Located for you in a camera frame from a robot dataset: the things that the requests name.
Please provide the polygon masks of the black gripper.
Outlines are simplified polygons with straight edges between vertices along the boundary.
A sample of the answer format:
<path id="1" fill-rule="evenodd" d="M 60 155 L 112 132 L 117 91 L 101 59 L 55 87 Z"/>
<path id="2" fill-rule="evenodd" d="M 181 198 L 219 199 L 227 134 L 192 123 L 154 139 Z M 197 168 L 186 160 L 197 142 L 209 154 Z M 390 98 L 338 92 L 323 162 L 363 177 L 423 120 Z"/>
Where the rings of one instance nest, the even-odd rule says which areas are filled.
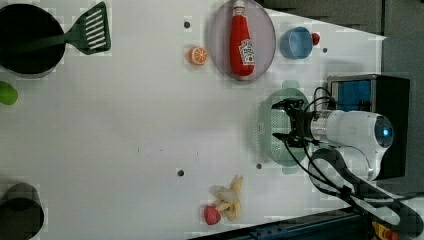
<path id="1" fill-rule="evenodd" d="M 311 122 L 313 112 L 305 112 L 303 107 L 303 99 L 286 98 L 271 106 L 272 109 L 284 110 L 290 118 L 291 130 L 289 134 L 273 133 L 272 135 L 283 141 L 288 141 L 289 147 L 303 148 L 313 139 L 311 133 Z"/>

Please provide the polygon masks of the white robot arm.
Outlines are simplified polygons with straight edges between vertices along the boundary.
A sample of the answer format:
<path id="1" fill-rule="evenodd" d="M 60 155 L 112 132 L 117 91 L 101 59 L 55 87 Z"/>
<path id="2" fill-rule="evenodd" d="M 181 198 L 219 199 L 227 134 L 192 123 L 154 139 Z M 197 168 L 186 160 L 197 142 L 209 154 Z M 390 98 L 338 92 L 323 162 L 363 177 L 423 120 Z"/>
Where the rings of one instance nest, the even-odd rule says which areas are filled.
<path id="1" fill-rule="evenodd" d="M 366 111 L 319 110 L 303 108 L 302 99 L 287 98 L 274 103 L 273 110 L 282 110 L 289 117 L 288 133 L 273 133 L 289 147 L 303 148 L 309 143 L 328 144 L 358 153 L 351 169 L 357 176 L 375 180 L 381 170 L 385 153 L 394 142 L 395 131 L 390 120 Z"/>

